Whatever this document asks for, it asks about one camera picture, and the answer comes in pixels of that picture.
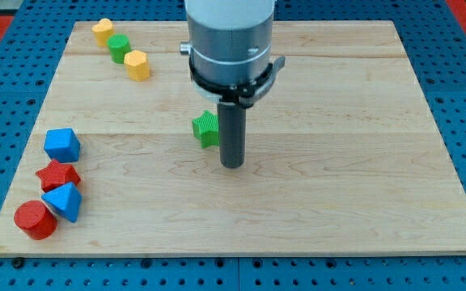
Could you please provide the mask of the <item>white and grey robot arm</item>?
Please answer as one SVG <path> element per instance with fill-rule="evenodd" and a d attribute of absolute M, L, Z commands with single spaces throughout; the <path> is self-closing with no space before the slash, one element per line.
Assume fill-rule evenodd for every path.
<path fill-rule="evenodd" d="M 274 0 L 187 0 L 189 55 L 196 91 L 221 105 L 250 108 L 270 91 L 286 59 L 270 60 Z"/>

